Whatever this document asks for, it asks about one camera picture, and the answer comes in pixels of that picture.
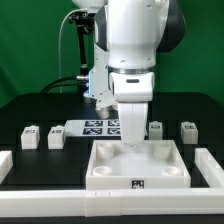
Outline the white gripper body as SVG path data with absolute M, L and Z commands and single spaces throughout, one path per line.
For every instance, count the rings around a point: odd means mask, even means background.
M 144 141 L 148 103 L 153 99 L 154 73 L 110 74 L 110 87 L 118 105 L 121 140 L 135 145 Z

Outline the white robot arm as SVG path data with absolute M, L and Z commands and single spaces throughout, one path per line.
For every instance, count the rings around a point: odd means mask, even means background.
M 102 118 L 118 108 L 121 139 L 144 141 L 158 52 L 173 50 L 185 34 L 177 0 L 72 0 L 93 18 L 94 66 L 85 95 Z

